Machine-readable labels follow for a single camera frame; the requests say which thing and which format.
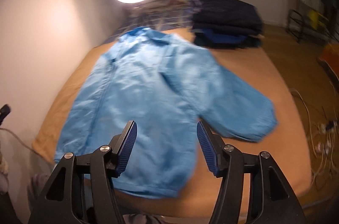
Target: light blue jacket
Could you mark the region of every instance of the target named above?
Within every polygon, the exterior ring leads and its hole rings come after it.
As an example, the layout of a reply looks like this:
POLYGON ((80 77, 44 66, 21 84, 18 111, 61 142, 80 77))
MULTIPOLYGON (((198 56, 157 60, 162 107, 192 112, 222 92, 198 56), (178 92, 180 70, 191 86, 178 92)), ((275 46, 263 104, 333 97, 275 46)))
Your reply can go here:
POLYGON ((209 50, 136 28, 95 64, 62 129, 55 161, 69 151, 93 152, 134 120, 137 139, 115 188, 175 197, 195 168, 199 117, 224 137, 248 141, 260 141, 277 124, 272 102, 209 50))

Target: tan bedsheet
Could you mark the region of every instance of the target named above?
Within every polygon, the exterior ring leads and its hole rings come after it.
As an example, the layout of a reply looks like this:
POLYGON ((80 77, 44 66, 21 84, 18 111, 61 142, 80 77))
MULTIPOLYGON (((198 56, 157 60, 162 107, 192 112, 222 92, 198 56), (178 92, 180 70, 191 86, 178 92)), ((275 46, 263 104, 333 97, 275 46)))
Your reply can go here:
MULTIPOLYGON (((192 41, 193 35, 187 29, 175 29, 165 33, 177 33, 192 41)), ((53 102, 41 129, 33 142, 33 148, 44 158, 53 162, 55 148, 61 129, 67 119, 72 103, 79 89, 89 75, 99 56, 112 43, 93 48, 79 67, 67 80, 53 102)), ((274 103, 279 125, 260 143, 249 143, 235 139, 224 139, 246 153, 258 154, 266 150, 285 174, 296 195, 306 192, 311 184, 311 166, 308 145, 302 123, 282 77, 262 48, 243 50, 211 50, 216 60, 239 77, 247 81, 274 103)), ((173 217, 210 217, 213 211, 221 179, 208 171, 200 146, 197 166, 191 180, 180 192, 178 198, 150 200, 117 192, 117 198, 124 205, 153 213, 173 217)), ((249 178, 244 182, 241 215, 246 215, 249 202, 249 178)))

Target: wooden floor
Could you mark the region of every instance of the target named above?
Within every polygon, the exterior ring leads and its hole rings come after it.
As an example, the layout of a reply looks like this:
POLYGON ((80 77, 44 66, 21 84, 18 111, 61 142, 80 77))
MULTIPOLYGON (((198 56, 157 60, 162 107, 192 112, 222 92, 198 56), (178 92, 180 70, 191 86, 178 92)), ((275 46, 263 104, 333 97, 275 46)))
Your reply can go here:
MULTIPOLYGON (((318 128, 313 124, 335 120, 335 111, 339 112, 339 106, 337 95, 330 80, 317 62, 323 46, 319 45, 321 43, 315 43, 312 39, 302 40, 298 44, 293 36, 287 34, 280 27, 266 25, 264 34, 264 50, 277 67, 287 86, 298 90, 308 107, 312 122, 311 130, 315 134, 314 144, 324 143, 326 138, 317 133, 318 128)), ((295 98, 295 103, 306 135, 309 138, 310 128, 305 106, 299 98, 295 98)), ((310 157, 312 169, 318 169, 321 159, 317 159, 312 152, 310 152, 310 157)), ((305 207, 304 211, 310 223, 326 212, 331 201, 321 202, 309 208, 306 207, 314 202, 331 198, 339 186, 339 173, 336 174, 333 168, 329 168, 329 161, 330 157, 327 159, 323 175, 318 176, 316 183, 313 183, 309 192, 299 198, 301 205, 305 207)), ((339 167, 339 139, 337 135, 333 162, 339 167)))

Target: ridged rubber pad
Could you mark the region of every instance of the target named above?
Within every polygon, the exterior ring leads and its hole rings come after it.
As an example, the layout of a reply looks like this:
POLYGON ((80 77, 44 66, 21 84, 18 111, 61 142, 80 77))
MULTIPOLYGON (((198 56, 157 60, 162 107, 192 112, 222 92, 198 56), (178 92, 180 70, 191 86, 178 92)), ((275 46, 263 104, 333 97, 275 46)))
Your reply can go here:
POLYGON ((211 141, 209 140, 206 131, 200 122, 197 124, 197 136, 202 152, 204 153, 208 169, 214 174, 214 176, 216 176, 219 172, 217 165, 217 153, 214 150, 211 141))
POLYGON ((126 169, 129 156, 131 155, 136 138, 137 138, 137 124, 134 123, 118 153, 118 166, 116 168, 116 173, 119 176, 126 169))

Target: silver screw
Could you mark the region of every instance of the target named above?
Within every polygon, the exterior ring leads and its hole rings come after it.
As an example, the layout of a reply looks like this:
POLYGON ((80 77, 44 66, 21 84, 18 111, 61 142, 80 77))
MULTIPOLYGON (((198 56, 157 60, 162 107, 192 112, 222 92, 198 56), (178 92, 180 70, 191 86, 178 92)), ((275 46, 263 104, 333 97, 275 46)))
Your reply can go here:
POLYGON ((230 145, 230 144, 226 144, 224 146, 224 150, 228 151, 228 152, 232 152, 234 150, 234 146, 230 145))
POLYGON ((264 157, 265 159, 268 159, 270 157, 270 154, 267 151, 263 151, 261 153, 261 156, 264 157))
POLYGON ((100 151, 102 151, 102 152, 106 152, 106 151, 109 151, 109 150, 110 150, 109 146, 102 146, 102 147, 100 147, 100 151))
POLYGON ((64 157, 65 157, 66 159, 71 159, 71 158, 73 157, 73 153, 67 152, 67 153, 64 155, 64 157))

